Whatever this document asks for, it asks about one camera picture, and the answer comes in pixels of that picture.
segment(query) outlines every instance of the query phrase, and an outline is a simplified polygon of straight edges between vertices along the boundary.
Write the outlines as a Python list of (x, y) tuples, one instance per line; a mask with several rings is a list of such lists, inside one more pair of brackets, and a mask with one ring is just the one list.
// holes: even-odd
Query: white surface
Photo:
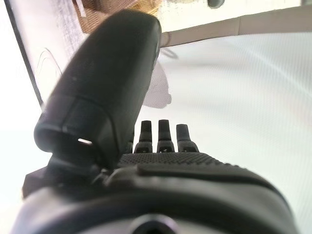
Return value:
[(225, 0), (210, 9), (207, 0), (163, 0), (158, 19), (163, 32), (300, 5), (301, 0)]
[(143, 106), (136, 123), (188, 124), (201, 152), (254, 171), (289, 201), (312, 233), (312, 33), (209, 39), (161, 50), (172, 103)]
[(33, 140), (41, 113), (3, 1), (0, 1), (0, 233), (11, 229), (22, 204), (24, 177), (47, 164)]

